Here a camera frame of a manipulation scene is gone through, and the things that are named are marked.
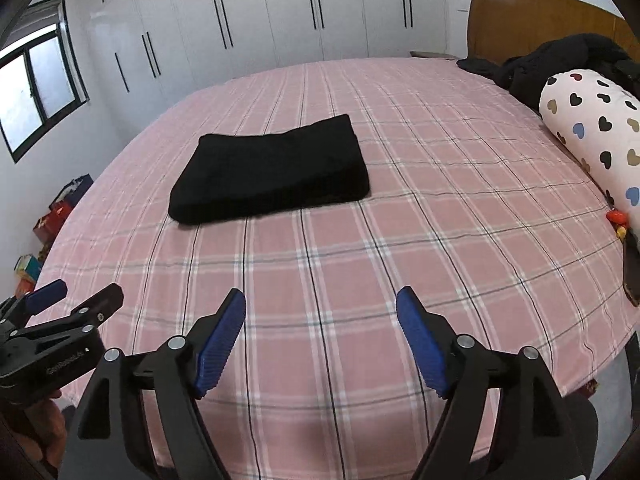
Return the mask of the left hand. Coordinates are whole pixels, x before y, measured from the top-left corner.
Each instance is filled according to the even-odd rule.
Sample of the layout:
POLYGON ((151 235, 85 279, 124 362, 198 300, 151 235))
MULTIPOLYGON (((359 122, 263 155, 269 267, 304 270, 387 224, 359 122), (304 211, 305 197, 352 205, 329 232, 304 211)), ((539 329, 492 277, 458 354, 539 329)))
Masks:
POLYGON ((37 440, 16 436, 27 456, 35 462, 45 462, 58 469, 62 464, 67 440, 67 430, 62 411, 55 403, 62 398, 61 390, 54 390, 46 400, 42 400, 27 411, 27 417, 35 429, 37 440))

